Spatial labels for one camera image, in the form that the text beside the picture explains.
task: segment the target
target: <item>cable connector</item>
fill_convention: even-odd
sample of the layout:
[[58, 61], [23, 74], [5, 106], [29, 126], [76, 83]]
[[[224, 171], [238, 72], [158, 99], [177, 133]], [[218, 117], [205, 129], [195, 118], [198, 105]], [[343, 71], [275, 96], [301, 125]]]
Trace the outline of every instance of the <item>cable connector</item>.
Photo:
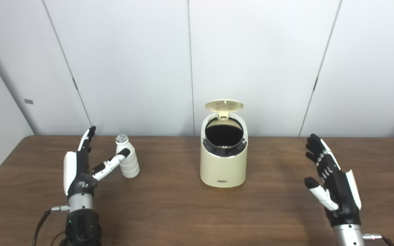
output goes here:
[[68, 211], [69, 208], [70, 208], [69, 205], [56, 206], [56, 207], [52, 207], [51, 211]]
[[363, 234], [364, 240], [377, 240], [382, 238], [383, 236], [381, 236], [380, 234]]

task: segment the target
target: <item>silver cylinder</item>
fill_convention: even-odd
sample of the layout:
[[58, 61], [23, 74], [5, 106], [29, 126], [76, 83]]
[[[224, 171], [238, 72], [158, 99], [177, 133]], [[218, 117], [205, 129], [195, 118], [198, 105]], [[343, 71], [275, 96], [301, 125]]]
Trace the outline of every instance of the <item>silver cylinder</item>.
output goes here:
[[364, 246], [363, 234], [358, 224], [342, 224], [333, 227], [338, 246]]
[[94, 209], [94, 199], [91, 194], [77, 193], [69, 198], [69, 212], [79, 209]]

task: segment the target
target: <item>white bottle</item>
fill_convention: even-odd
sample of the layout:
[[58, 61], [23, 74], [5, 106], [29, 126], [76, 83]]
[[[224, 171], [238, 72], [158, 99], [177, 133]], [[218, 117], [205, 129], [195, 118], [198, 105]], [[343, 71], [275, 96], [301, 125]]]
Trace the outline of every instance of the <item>white bottle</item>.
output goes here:
[[139, 163], [136, 157], [135, 148], [129, 142], [129, 138], [125, 134], [116, 136], [116, 154], [122, 151], [124, 148], [130, 150], [130, 154], [120, 164], [122, 175], [126, 178], [134, 178], [139, 174]]

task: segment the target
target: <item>robotic hand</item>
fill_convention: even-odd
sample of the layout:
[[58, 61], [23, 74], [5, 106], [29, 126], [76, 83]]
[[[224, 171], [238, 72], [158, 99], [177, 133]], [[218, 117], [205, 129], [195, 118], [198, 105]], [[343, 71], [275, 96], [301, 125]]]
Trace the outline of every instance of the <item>robotic hand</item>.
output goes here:
[[93, 198], [97, 181], [103, 179], [117, 166], [121, 166], [122, 174], [127, 178], [136, 177], [139, 164], [135, 149], [127, 136], [119, 135], [116, 139], [116, 155], [97, 165], [90, 173], [88, 153], [90, 143], [95, 135], [96, 127], [89, 128], [81, 138], [77, 152], [67, 152], [64, 159], [64, 190], [69, 206], [57, 206], [45, 211], [33, 236], [32, 246], [36, 246], [39, 229], [52, 211], [68, 211], [65, 231], [56, 235], [54, 240], [65, 233], [66, 238], [60, 246], [100, 246], [102, 231], [99, 215], [94, 210]]
[[326, 143], [315, 134], [307, 139], [306, 157], [314, 162], [323, 182], [313, 177], [305, 178], [306, 187], [325, 207], [325, 213], [333, 227], [338, 246], [364, 246], [364, 240], [384, 239], [378, 234], [361, 233], [361, 200], [352, 170], [341, 171], [335, 156]]
[[66, 238], [60, 246], [100, 246], [102, 231], [99, 215], [94, 210], [93, 197], [97, 181], [108, 175], [129, 154], [128, 148], [89, 172], [89, 143], [95, 135], [96, 127], [89, 128], [81, 138], [77, 152], [67, 152], [64, 159], [64, 190], [69, 201], [66, 220]]

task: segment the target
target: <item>panel seam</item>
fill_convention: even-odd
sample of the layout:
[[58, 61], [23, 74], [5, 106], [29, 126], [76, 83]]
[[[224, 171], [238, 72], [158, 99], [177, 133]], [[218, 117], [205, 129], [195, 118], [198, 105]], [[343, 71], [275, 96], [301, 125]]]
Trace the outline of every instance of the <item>panel seam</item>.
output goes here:
[[335, 13], [335, 18], [331, 27], [331, 31], [329, 33], [329, 38], [325, 46], [325, 51], [323, 53], [322, 61], [320, 62], [319, 71], [317, 72], [316, 81], [314, 82], [313, 91], [311, 92], [310, 100], [308, 102], [308, 106], [306, 107], [305, 115], [303, 117], [302, 126], [300, 126], [300, 131], [298, 137], [302, 134], [303, 126], [305, 125], [306, 116], [308, 115], [308, 110], [310, 109], [311, 101], [313, 100], [314, 91], [316, 90], [317, 82], [319, 81], [320, 72], [322, 71], [323, 61], [325, 60], [326, 52], [328, 51], [329, 43], [332, 37], [332, 33], [335, 27], [335, 23], [337, 22], [338, 13], [340, 12], [341, 3], [343, 0], [340, 0], [337, 7], [337, 12]]

